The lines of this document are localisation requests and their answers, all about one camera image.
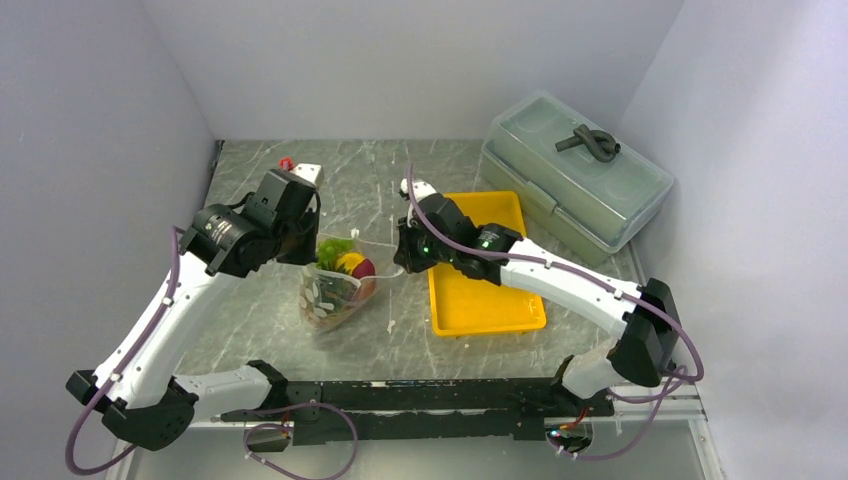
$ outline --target white wall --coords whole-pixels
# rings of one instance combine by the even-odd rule
[[[677,177],[638,247],[731,479],[848,478],[846,23],[839,0],[687,2],[620,124]]]
[[[137,0],[0,2],[0,478],[75,478],[64,384],[124,337],[213,137]],[[79,462],[114,446],[99,419]]]
[[[546,88],[614,128],[682,0],[144,0],[218,138],[482,138]]]

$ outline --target marble tabletop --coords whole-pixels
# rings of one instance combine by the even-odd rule
[[[206,199],[234,203],[254,190],[280,158],[325,168],[321,232],[369,242],[397,240],[397,194],[407,163],[441,192],[494,190],[480,177],[481,140],[228,141]],[[528,237],[579,262],[526,218]],[[637,280],[629,248],[595,268]],[[251,273],[208,323],[178,373],[203,374],[262,359],[290,380],[400,380],[551,376],[563,358],[606,338],[588,320],[545,303],[547,326],[525,334],[442,338],[433,333],[427,275],[401,275],[335,330],[319,333],[300,318],[299,267],[268,264]]]

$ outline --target transparent plastic bag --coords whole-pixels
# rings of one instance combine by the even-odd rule
[[[330,237],[319,235],[319,244]],[[403,269],[392,261],[395,247],[371,243],[359,238],[338,239],[353,242],[351,252],[360,253],[374,265],[375,275],[354,278],[344,273],[323,270],[314,263],[301,270],[298,302],[300,316],[319,331],[333,329],[347,320],[380,293]]]

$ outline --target yellow plastic tray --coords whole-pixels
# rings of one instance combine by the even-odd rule
[[[499,223],[527,234],[515,192],[445,196],[477,225]],[[529,332],[544,328],[548,321],[538,295],[471,280],[446,264],[431,268],[428,275],[433,332],[440,337]]]

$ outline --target gray storage box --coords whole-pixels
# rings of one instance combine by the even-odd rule
[[[621,144],[609,163],[554,144],[597,125],[546,92],[499,115],[483,143],[483,177],[589,265],[621,249],[660,209],[672,177]]]

